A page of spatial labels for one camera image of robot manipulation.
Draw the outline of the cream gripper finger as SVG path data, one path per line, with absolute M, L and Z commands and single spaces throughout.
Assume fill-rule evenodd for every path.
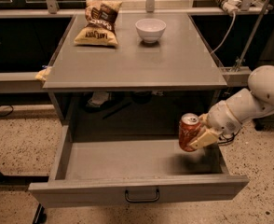
M 201 114 L 199 116 L 199 121 L 200 121 L 202 127 L 209 128 L 209 122 L 208 122 L 208 115 L 207 114 Z
M 219 132 L 214 129 L 205 129 L 191 140 L 189 146 L 193 149 L 200 149 L 215 143 L 219 138 Z

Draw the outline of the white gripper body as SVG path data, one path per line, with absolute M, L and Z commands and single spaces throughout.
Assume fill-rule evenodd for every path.
M 241 123 L 233 115 L 225 101 L 213 105 L 207 114 L 207 122 L 220 134 L 236 133 Z

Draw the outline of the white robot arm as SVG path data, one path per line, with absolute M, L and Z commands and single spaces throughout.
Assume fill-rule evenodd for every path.
M 252 119 L 274 114 L 274 66 L 263 65 L 248 77 L 244 88 L 228 99 L 213 105 L 207 114 L 199 116 L 199 132 L 182 150 L 193 151 L 219 140 L 220 135 L 239 131 Z

